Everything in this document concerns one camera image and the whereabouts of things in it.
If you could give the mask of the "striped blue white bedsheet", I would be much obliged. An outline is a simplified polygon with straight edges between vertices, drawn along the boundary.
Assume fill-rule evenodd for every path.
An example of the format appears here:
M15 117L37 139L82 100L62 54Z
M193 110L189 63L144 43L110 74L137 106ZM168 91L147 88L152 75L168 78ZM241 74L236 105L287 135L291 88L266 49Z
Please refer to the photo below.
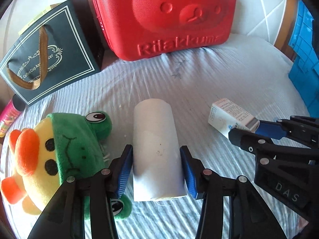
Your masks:
M102 145L110 158L132 143L133 113L143 100L170 104L179 145L220 176L254 180L254 156L233 146L208 124L212 103L227 98L260 120L309 116L290 81L292 62L280 50L257 37L232 34L212 48L168 53L125 62L105 53L106 68L63 88L27 108L13 129L33 128L53 112L86 115L108 113L112 133ZM134 202L132 173L125 194L133 208L117 221L119 238L195 238L202 201L191 196L162 202Z

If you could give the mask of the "blue plastic storage crate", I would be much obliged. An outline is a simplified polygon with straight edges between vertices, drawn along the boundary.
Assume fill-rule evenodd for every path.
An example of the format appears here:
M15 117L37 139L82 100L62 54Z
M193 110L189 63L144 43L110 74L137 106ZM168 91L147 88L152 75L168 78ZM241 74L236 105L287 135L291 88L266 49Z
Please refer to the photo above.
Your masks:
M318 57L312 47L314 18L302 0L298 0L294 29L288 45L296 53L289 78L303 99L311 117L317 118Z

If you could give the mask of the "white paper roll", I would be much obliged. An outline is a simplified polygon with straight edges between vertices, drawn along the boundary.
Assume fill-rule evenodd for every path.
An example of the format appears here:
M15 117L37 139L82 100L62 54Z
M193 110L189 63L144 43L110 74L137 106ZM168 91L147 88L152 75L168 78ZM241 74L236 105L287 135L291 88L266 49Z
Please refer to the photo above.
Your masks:
M134 200L163 201L187 195L171 106L161 99L134 108Z

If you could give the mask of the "yellow duck frog-hat plush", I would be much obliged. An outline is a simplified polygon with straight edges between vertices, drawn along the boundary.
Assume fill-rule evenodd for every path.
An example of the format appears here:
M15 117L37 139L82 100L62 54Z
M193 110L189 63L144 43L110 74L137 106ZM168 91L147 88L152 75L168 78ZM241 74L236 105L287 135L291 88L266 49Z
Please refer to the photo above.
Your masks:
M34 128L14 129L8 144L14 172L1 181L9 204L21 203L25 213L39 215L70 176L84 179L108 166L100 142L111 133L110 116L51 113Z

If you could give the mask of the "pink can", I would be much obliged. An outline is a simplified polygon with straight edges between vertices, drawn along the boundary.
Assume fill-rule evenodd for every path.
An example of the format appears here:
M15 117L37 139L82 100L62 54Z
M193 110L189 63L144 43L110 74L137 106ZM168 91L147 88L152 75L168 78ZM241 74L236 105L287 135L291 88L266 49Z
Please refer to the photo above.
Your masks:
M8 102L7 106L1 113L1 130L0 136L3 138L14 123L14 121L20 116L20 114L25 110L26 104L21 98L14 94L11 100Z

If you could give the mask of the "dark gift bag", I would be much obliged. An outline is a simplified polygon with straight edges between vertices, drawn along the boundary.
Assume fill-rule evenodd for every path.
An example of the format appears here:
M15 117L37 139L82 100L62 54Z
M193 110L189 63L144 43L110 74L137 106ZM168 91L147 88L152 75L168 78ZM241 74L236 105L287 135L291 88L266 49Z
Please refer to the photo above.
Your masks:
M104 46L88 0L67 0L28 27L1 61L1 76L28 106L102 67Z

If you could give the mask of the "red bear suitcase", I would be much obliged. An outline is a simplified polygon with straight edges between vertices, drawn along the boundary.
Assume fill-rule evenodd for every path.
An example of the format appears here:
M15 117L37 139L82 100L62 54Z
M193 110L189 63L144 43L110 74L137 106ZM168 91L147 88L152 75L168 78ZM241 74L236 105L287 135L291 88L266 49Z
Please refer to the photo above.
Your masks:
M109 48L125 61L220 45L236 0L93 0Z

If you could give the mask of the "white medicine box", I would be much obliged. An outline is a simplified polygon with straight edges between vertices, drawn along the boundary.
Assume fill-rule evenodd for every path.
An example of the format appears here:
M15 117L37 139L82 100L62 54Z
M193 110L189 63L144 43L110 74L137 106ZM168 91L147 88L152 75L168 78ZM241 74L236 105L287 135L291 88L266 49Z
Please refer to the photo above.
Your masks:
M234 128L254 133L260 125L257 118L227 98L211 105L208 123L227 139Z

